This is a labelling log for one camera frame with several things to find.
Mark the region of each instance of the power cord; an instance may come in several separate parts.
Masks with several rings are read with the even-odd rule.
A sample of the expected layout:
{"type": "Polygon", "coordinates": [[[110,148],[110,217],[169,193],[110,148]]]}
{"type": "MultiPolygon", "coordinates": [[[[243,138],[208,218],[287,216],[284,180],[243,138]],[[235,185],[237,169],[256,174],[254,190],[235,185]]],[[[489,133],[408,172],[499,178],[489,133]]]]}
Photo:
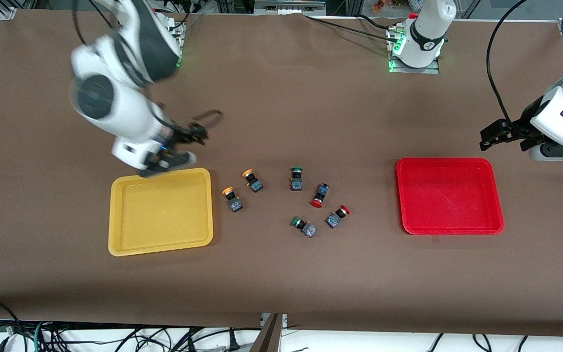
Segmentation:
{"type": "Polygon", "coordinates": [[[527,338],[529,338],[529,336],[525,335],[522,337],[522,339],[520,339],[520,343],[518,343],[518,352],[522,352],[522,346],[525,345],[527,338]]]}
{"type": "Polygon", "coordinates": [[[197,352],[197,350],[195,350],[195,343],[193,342],[193,336],[192,335],[188,336],[188,338],[186,338],[186,341],[188,342],[188,352],[197,352]]]}
{"type": "Polygon", "coordinates": [[[492,352],[492,346],[490,345],[490,340],[488,339],[488,337],[485,336],[485,334],[481,334],[481,336],[483,336],[483,339],[485,339],[485,343],[488,345],[488,348],[483,347],[476,339],[476,334],[473,334],[473,341],[475,341],[475,345],[477,345],[477,347],[481,348],[485,352],[492,352]]]}
{"type": "Polygon", "coordinates": [[[438,342],[440,342],[440,339],[442,339],[442,336],[444,336],[444,334],[438,334],[438,337],[436,337],[436,339],[433,341],[432,347],[427,350],[427,352],[434,352],[436,349],[436,346],[438,346],[438,342]]]}
{"type": "Polygon", "coordinates": [[[347,31],[351,31],[351,32],[359,33],[359,34],[364,34],[365,36],[369,36],[369,37],[373,37],[373,38],[382,39],[382,40],[385,40],[385,41],[387,41],[387,42],[396,42],[396,41],[397,41],[395,38],[386,38],[386,37],[384,37],[384,36],[378,36],[377,34],[365,32],[365,31],[360,31],[359,29],[355,29],[355,28],[351,28],[351,27],[342,26],[341,24],[323,21],[323,20],[321,20],[321,19],[319,19],[319,18],[314,18],[314,17],[309,17],[309,16],[306,16],[306,17],[309,18],[310,20],[313,20],[313,21],[316,21],[316,22],[321,22],[321,23],[323,23],[323,24],[328,24],[329,26],[334,26],[334,27],[346,29],[347,31]]]}
{"type": "Polygon", "coordinates": [[[230,349],[229,352],[234,352],[240,350],[240,345],[236,342],[236,334],[234,330],[230,329],[230,349]]]}
{"type": "Polygon", "coordinates": [[[21,321],[17,318],[17,316],[12,312],[12,310],[7,305],[4,305],[2,302],[0,302],[0,307],[2,307],[3,310],[5,310],[14,319],[15,325],[16,327],[18,327],[18,332],[17,332],[18,334],[25,337],[31,336],[29,330],[25,329],[22,326],[21,321]]]}
{"type": "Polygon", "coordinates": [[[101,12],[101,10],[97,7],[97,5],[94,3],[93,0],[88,0],[88,2],[90,2],[90,4],[92,5],[92,7],[94,7],[94,9],[100,14],[101,18],[103,18],[103,20],[107,23],[108,27],[110,27],[110,29],[113,29],[112,24],[110,23],[110,21],[108,21],[108,19],[105,17],[105,15],[101,12]]]}
{"type": "MultiPolygon", "coordinates": [[[[259,328],[238,328],[238,329],[225,329],[225,330],[219,330],[219,331],[215,331],[215,332],[211,332],[210,334],[207,335],[203,335],[199,338],[196,338],[193,340],[192,344],[194,345],[196,342],[201,341],[202,339],[205,338],[209,338],[210,336],[214,336],[214,335],[218,335],[218,334],[224,334],[226,332],[230,332],[231,330],[233,331],[241,331],[241,330],[260,330],[259,328]]],[[[175,350],[175,351],[180,351],[180,352],[186,352],[185,349],[180,349],[180,350],[175,350]]]]}
{"type": "Polygon", "coordinates": [[[10,339],[10,337],[7,337],[7,338],[4,339],[4,341],[2,341],[2,342],[0,343],[0,352],[4,352],[4,350],[6,349],[7,341],[8,341],[9,339],[10,339]]]}
{"type": "Polygon", "coordinates": [[[368,16],[365,16],[363,14],[357,14],[357,17],[359,18],[364,18],[364,20],[367,20],[370,24],[372,24],[373,26],[379,28],[379,29],[385,29],[388,30],[388,26],[382,26],[381,24],[378,24],[377,22],[374,22],[373,20],[371,20],[371,18],[369,18],[368,16]]]}
{"type": "Polygon", "coordinates": [[[186,15],[184,16],[184,19],[181,20],[181,22],[179,22],[178,24],[175,24],[173,27],[169,27],[168,30],[169,30],[169,31],[172,31],[172,30],[176,29],[177,27],[181,26],[182,24],[184,24],[184,22],[186,22],[186,20],[188,19],[188,15],[189,15],[189,14],[190,14],[190,13],[186,13],[186,15]]]}
{"type": "Polygon", "coordinates": [[[492,87],[492,91],[494,92],[494,95],[497,97],[498,106],[501,107],[501,112],[503,113],[503,116],[505,116],[505,120],[507,120],[507,123],[509,125],[512,125],[512,120],[510,120],[510,116],[507,114],[507,109],[505,109],[505,105],[503,104],[503,99],[501,99],[501,94],[498,93],[497,86],[494,84],[494,80],[492,79],[492,72],[490,66],[490,53],[492,51],[492,43],[494,43],[494,37],[497,35],[498,29],[499,27],[501,27],[501,24],[503,24],[507,16],[509,16],[510,13],[512,13],[512,11],[514,11],[516,8],[518,8],[526,1],[527,0],[520,0],[519,2],[514,4],[514,6],[510,7],[510,9],[507,10],[505,14],[503,14],[503,17],[498,21],[496,27],[494,27],[494,30],[492,31],[492,35],[490,36],[490,41],[488,42],[488,49],[485,53],[485,69],[488,74],[488,80],[490,81],[490,85],[492,87]]]}

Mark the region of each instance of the cable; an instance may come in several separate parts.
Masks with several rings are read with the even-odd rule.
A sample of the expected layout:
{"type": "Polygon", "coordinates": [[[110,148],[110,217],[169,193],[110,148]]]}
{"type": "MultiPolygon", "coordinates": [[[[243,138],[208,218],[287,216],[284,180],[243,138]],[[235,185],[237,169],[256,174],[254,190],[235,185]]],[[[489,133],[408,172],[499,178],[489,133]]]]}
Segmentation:
{"type": "Polygon", "coordinates": [[[512,11],[514,11],[525,1],[527,0],[520,0],[514,6],[510,7],[510,9],[507,10],[505,14],[503,14],[503,17],[498,21],[497,26],[494,27],[494,30],[492,31],[492,35],[490,36],[490,41],[488,42],[488,49],[485,53],[485,69],[488,73],[488,80],[490,81],[490,85],[492,86],[492,91],[494,92],[494,95],[497,97],[498,106],[501,107],[501,112],[503,113],[503,116],[505,116],[505,120],[507,120],[507,123],[509,125],[512,124],[512,120],[510,120],[510,116],[507,114],[507,109],[505,109],[505,105],[503,105],[503,99],[501,99],[501,94],[498,93],[497,86],[494,84],[494,80],[492,79],[492,72],[490,68],[490,53],[492,50],[492,43],[494,43],[494,37],[497,35],[498,32],[498,28],[501,27],[501,24],[503,24],[505,18],[507,18],[507,16],[509,16],[509,14],[512,13],[512,11]]]}
{"type": "Polygon", "coordinates": [[[34,330],[34,352],[39,352],[38,350],[38,335],[41,332],[42,323],[36,325],[36,330],[34,330]]]}
{"type": "Polygon", "coordinates": [[[181,20],[181,22],[179,22],[178,24],[175,24],[173,27],[169,27],[168,30],[172,31],[172,30],[176,29],[177,27],[181,26],[182,24],[184,24],[184,22],[186,22],[186,20],[188,19],[189,14],[190,13],[186,13],[186,15],[184,16],[184,19],[181,20]]]}
{"type": "Polygon", "coordinates": [[[13,319],[14,319],[14,323],[16,323],[16,326],[18,326],[19,328],[19,332],[20,334],[25,334],[27,335],[27,330],[25,330],[23,328],[23,326],[21,325],[20,320],[17,318],[17,316],[12,312],[12,310],[10,310],[9,307],[7,307],[7,305],[4,305],[2,302],[0,302],[0,307],[2,307],[13,319]]]}
{"type": "Polygon", "coordinates": [[[190,328],[188,330],[188,332],[186,332],[186,334],[184,334],[184,336],[182,336],[181,339],[179,339],[179,341],[177,341],[175,346],[173,346],[173,348],[170,349],[169,352],[175,352],[176,350],[178,350],[178,348],[180,348],[181,345],[183,345],[189,337],[192,337],[194,334],[196,334],[197,332],[199,332],[201,330],[203,330],[203,328],[199,328],[199,327],[190,328]]]}
{"type": "Polygon", "coordinates": [[[121,342],[123,341],[123,339],[117,339],[114,341],[69,341],[69,340],[62,340],[61,342],[66,344],[66,345],[77,345],[77,344],[84,344],[84,343],[90,343],[93,345],[109,345],[111,343],[117,343],[117,342],[121,342]]]}
{"type": "Polygon", "coordinates": [[[136,344],[136,350],[142,350],[143,347],[148,346],[149,343],[155,343],[156,345],[159,345],[162,347],[162,351],[165,352],[165,349],[171,349],[171,346],[166,346],[165,344],[156,341],[153,339],[154,336],[156,336],[157,334],[160,334],[163,330],[166,330],[166,328],[157,330],[156,332],[154,332],[153,334],[151,334],[150,336],[136,336],[136,340],[138,341],[138,338],[141,338],[140,341],[138,341],[138,343],[136,344]]]}
{"type": "Polygon", "coordinates": [[[0,343],[0,352],[4,352],[4,350],[6,349],[7,341],[9,339],[10,339],[10,337],[7,337],[0,343]]]}
{"type": "Polygon", "coordinates": [[[370,24],[372,24],[373,26],[375,26],[377,28],[388,30],[388,26],[382,26],[381,24],[374,22],[373,20],[371,20],[371,18],[369,18],[368,16],[365,16],[361,13],[358,14],[357,17],[364,18],[364,20],[367,20],[370,24]]]}
{"type": "Polygon", "coordinates": [[[103,20],[107,23],[108,27],[110,27],[110,29],[112,29],[112,24],[110,24],[110,21],[108,21],[108,19],[104,16],[104,14],[101,12],[101,10],[97,7],[97,5],[94,3],[94,1],[88,0],[88,2],[90,2],[92,7],[94,7],[94,9],[100,14],[101,18],[103,18],[103,20]]]}
{"type": "Polygon", "coordinates": [[[529,336],[525,335],[522,337],[522,339],[520,339],[520,343],[518,343],[518,352],[522,352],[522,346],[525,345],[527,338],[529,338],[529,336]]]}
{"type": "Polygon", "coordinates": [[[342,28],[342,29],[346,29],[347,31],[351,31],[351,32],[355,32],[355,33],[364,34],[364,35],[366,35],[366,36],[373,37],[373,38],[383,39],[383,40],[385,40],[385,41],[387,41],[387,42],[396,42],[396,41],[397,41],[395,38],[386,38],[386,37],[378,36],[377,34],[368,33],[368,32],[364,32],[364,31],[360,31],[360,30],[355,29],[355,28],[345,27],[345,26],[342,26],[342,25],[337,24],[337,23],[332,23],[332,22],[323,21],[323,20],[320,20],[319,18],[314,18],[314,17],[308,17],[308,18],[309,18],[310,20],[313,20],[313,21],[316,21],[316,22],[321,22],[321,23],[324,23],[324,24],[329,24],[330,26],[334,26],[334,27],[339,27],[339,28],[342,28]]]}
{"type": "Polygon", "coordinates": [[[82,42],[82,44],[86,45],[86,41],[84,40],[84,37],[82,36],[82,33],[80,31],[80,23],[78,23],[78,7],[80,6],[80,0],[73,0],[73,3],[71,4],[71,15],[72,15],[72,19],[73,19],[73,27],[75,28],[75,33],[78,34],[78,38],[80,38],[80,42],[82,42]]]}
{"type": "Polygon", "coordinates": [[[192,344],[194,345],[197,341],[201,341],[202,339],[205,338],[209,338],[210,336],[214,336],[214,335],[218,335],[218,334],[224,334],[226,332],[230,332],[231,330],[233,331],[241,331],[241,330],[261,330],[261,329],[257,329],[257,328],[238,328],[238,329],[225,329],[225,330],[219,330],[219,331],[215,331],[215,332],[211,332],[210,334],[207,335],[203,335],[199,338],[196,338],[193,340],[192,344]]]}
{"type": "Polygon", "coordinates": [[[121,340],[121,343],[119,343],[118,346],[116,346],[116,349],[114,350],[114,352],[119,352],[119,350],[121,349],[121,347],[123,347],[123,345],[125,345],[125,343],[127,342],[128,339],[131,339],[132,337],[134,337],[137,332],[139,332],[141,329],[140,328],[136,328],[134,329],[134,331],[130,332],[129,335],[127,335],[126,338],[124,338],[123,340],[121,340]]]}
{"type": "Polygon", "coordinates": [[[490,340],[488,339],[488,337],[485,336],[485,334],[481,334],[481,336],[483,336],[483,339],[485,339],[485,343],[487,343],[488,348],[483,347],[483,346],[476,340],[476,334],[473,334],[473,341],[475,341],[475,345],[477,345],[477,347],[481,348],[481,349],[484,350],[485,352],[492,352],[492,346],[490,345],[490,340]]]}
{"type": "Polygon", "coordinates": [[[230,349],[229,352],[234,352],[240,350],[240,345],[236,342],[236,334],[234,334],[234,330],[230,329],[230,349]]]}
{"type": "Polygon", "coordinates": [[[438,334],[438,337],[436,337],[436,339],[433,341],[433,345],[432,347],[427,350],[427,352],[434,352],[436,349],[436,346],[438,346],[438,342],[440,342],[440,339],[442,338],[442,336],[444,336],[444,334],[438,334]]]}
{"type": "Polygon", "coordinates": [[[342,2],[340,3],[340,5],[338,5],[338,7],[336,7],[335,10],[333,10],[333,13],[331,13],[332,16],[334,16],[340,9],[342,9],[342,6],[346,4],[346,0],[342,0],[342,2]]]}

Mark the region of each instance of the black cable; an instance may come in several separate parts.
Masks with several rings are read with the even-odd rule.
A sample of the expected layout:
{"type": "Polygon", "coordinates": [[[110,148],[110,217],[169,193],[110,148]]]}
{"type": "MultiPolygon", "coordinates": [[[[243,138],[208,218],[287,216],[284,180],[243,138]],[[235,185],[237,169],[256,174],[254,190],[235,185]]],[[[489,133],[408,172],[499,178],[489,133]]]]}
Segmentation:
{"type": "Polygon", "coordinates": [[[518,352],[522,352],[522,346],[525,345],[527,338],[529,338],[529,336],[525,335],[522,337],[522,339],[520,339],[520,343],[518,343],[518,352]]]}
{"type": "Polygon", "coordinates": [[[10,337],[7,337],[0,343],[0,352],[4,352],[4,350],[6,349],[7,341],[9,339],[10,339],[10,337]]]}
{"type": "Polygon", "coordinates": [[[101,18],[103,18],[103,20],[107,23],[108,27],[110,27],[110,29],[112,29],[112,24],[110,24],[110,21],[108,21],[108,19],[104,16],[104,14],[101,12],[101,10],[97,7],[97,5],[94,3],[94,1],[88,0],[88,2],[90,2],[92,7],[94,7],[94,9],[100,14],[101,18]]]}
{"type": "Polygon", "coordinates": [[[13,319],[14,319],[14,323],[16,323],[16,326],[18,326],[19,328],[19,332],[21,335],[23,334],[27,334],[27,336],[29,336],[27,330],[25,328],[23,328],[23,326],[21,325],[20,320],[17,318],[17,316],[12,312],[12,310],[10,310],[9,307],[7,307],[7,305],[4,305],[2,302],[0,302],[0,307],[2,307],[13,319]]]}
{"type": "Polygon", "coordinates": [[[178,9],[177,5],[175,4],[175,1],[174,1],[174,0],[171,0],[171,3],[173,4],[173,8],[175,9],[175,11],[176,11],[177,13],[179,13],[179,9],[178,9]]]}
{"type": "Polygon", "coordinates": [[[167,331],[166,328],[164,328],[164,331],[165,331],[166,337],[168,337],[168,345],[169,345],[169,346],[172,346],[172,345],[173,345],[173,340],[171,339],[171,334],[168,333],[168,331],[167,331]]]}
{"type": "Polygon", "coordinates": [[[138,344],[136,345],[136,350],[142,350],[145,346],[149,345],[149,343],[155,343],[156,345],[159,345],[162,347],[162,351],[166,352],[166,349],[171,349],[171,346],[166,346],[165,344],[156,341],[153,339],[154,336],[156,336],[157,334],[160,334],[162,332],[162,330],[166,330],[166,328],[157,330],[156,332],[154,332],[153,334],[151,334],[150,336],[136,336],[136,340],[138,341],[138,338],[141,338],[140,341],[138,341],[138,344]]]}
{"type": "Polygon", "coordinates": [[[444,334],[438,334],[438,337],[436,337],[436,339],[433,341],[433,345],[432,347],[427,350],[427,352],[434,352],[436,349],[436,346],[438,346],[438,342],[440,342],[440,339],[442,338],[442,336],[444,336],[444,334]]]}
{"type": "Polygon", "coordinates": [[[116,349],[114,350],[114,352],[119,352],[119,350],[121,349],[121,347],[123,347],[123,345],[125,345],[125,343],[127,342],[128,339],[131,339],[132,337],[136,336],[137,332],[139,332],[141,329],[140,328],[136,328],[134,329],[134,331],[130,332],[129,335],[127,335],[126,338],[124,338],[123,340],[121,340],[121,343],[119,343],[118,346],[116,346],[116,349]]]}
{"type": "Polygon", "coordinates": [[[240,350],[240,345],[236,342],[236,334],[234,334],[234,330],[230,329],[230,349],[229,352],[234,352],[240,350]]]}
{"type": "Polygon", "coordinates": [[[201,341],[202,339],[205,338],[209,338],[210,336],[214,336],[214,335],[218,335],[218,334],[224,334],[226,332],[230,332],[231,330],[234,331],[241,331],[241,330],[261,330],[261,329],[257,329],[257,328],[238,328],[238,329],[225,329],[225,330],[219,330],[219,331],[215,331],[215,332],[211,332],[210,334],[207,335],[203,335],[199,338],[196,338],[193,340],[192,344],[194,345],[194,343],[196,343],[197,341],[201,341]]]}
{"type": "Polygon", "coordinates": [[[176,29],[177,27],[181,26],[182,24],[184,24],[184,22],[186,22],[186,20],[188,19],[189,14],[190,13],[186,13],[186,15],[184,16],[184,19],[181,20],[181,22],[179,22],[178,24],[175,24],[173,27],[169,27],[168,30],[172,31],[172,30],[176,29]]]}
{"type": "Polygon", "coordinates": [[[188,330],[188,332],[186,332],[184,334],[184,336],[182,336],[179,341],[177,341],[177,343],[173,346],[172,349],[170,349],[169,352],[175,352],[176,350],[178,350],[179,347],[181,347],[181,345],[183,345],[186,340],[188,339],[188,337],[192,337],[194,334],[196,334],[197,332],[203,330],[203,328],[200,327],[192,327],[188,330]]]}
{"type": "Polygon", "coordinates": [[[339,28],[342,28],[342,29],[346,29],[347,31],[364,34],[364,35],[369,36],[369,37],[383,39],[387,42],[396,42],[397,41],[395,38],[386,38],[386,37],[383,37],[383,36],[378,36],[377,34],[360,31],[360,30],[355,29],[355,28],[345,27],[345,26],[342,26],[342,25],[337,24],[337,23],[323,21],[323,20],[320,20],[319,18],[314,18],[314,17],[309,17],[309,16],[306,16],[306,17],[309,18],[310,20],[313,20],[313,21],[316,21],[316,22],[329,24],[330,26],[339,27],[339,28]]]}
{"type": "Polygon", "coordinates": [[[497,97],[498,106],[501,107],[501,112],[503,113],[503,116],[505,116],[505,120],[507,120],[507,123],[509,123],[510,125],[512,124],[512,120],[510,120],[510,116],[507,114],[507,109],[505,109],[505,105],[503,105],[501,94],[498,93],[497,86],[494,84],[494,80],[492,79],[492,72],[490,68],[490,53],[492,50],[492,43],[494,42],[494,37],[497,35],[498,32],[498,28],[501,27],[501,24],[503,24],[505,18],[507,18],[507,16],[509,16],[509,14],[512,13],[512,11],[514,11],[525,1],[527,0],[520,0],[514,6],[510,7],[510,9],[507,10],[505,14],[503,14],[503,17],[498,21],[497,26],[494,27],[494,30],[492,31],[492,35],[490,36],[490,41],[488,42],[488,49],[485,53],[485,69],[488,73],[488,80],[490,81],[490,85],[492,86],[492,91],[494,92],[494,95],[497,97]]]}
{"type": "Polygon", "coordinates": [[[253,13],[253,6],[250,3],[250,0],[242,0],[243,2],[243,6],[244,6],[244,11],[246,13],[253,13]]]}
{"type": "Polygon", "coordinates": [[[371,18],[369,18],[368,16],[365,16],[361,13],[358,14],[357,17],[364,18],[364,20],[367,20],[370,24],[372,24],[373,26],[375,26],[377,28],[388,30],[388,26],[382,26],[381,24],[374,22],[373,20],[371,20],[371,18]]]}
{"type": "Polygon", "coordinates": [[[193,337],[188,336],[186,341],[188,342],[188,352],[196,352],[195,343],[193,342],[193,337]]]}
{"type": "Polygon", "coordinates": [[[78,38],[80,38],[80,42],[82,42],[82,44],[86,45],[86,41],[84,40],[84,37],[82,36],[82,33],[80,31],[80,23],[78,22],[78,7],[80,6],[80,0],[73,0],[73,3],[71,4],[71,15],[72,15],[72,19],[73,19],[73,27],[75,28],[75,33],[78,34],[78,38]]]}
{"type": "Polygon", "coordinates": [[[477,347],[481,348],[482,350],[484,350],[485,352],[492,352],[492,346],[490,345],[490,340],[488,339],[487,336],[485,336],[485,334],[481,334],[481,336],[483,336],[483,339],[485,339],[485,343],[487,343],[488,348],[483,347],[479,341],[476,340],[476,334],[473,334],[473,341],[475,341],[475,345],[477,345],[477,347]]]}
{"type": "Polygon", "coordinates": [[[123,341],[123,339],[117,339],[114,341],[71,341],[71,340],[62,340],[62,343],[65,343],[67,345],[77,345],[77,344],[84,344],[84,343],[90,343],[93,345],[109,345],[111,343],[117,343],[117,342],[121,342],[123,341]]]}

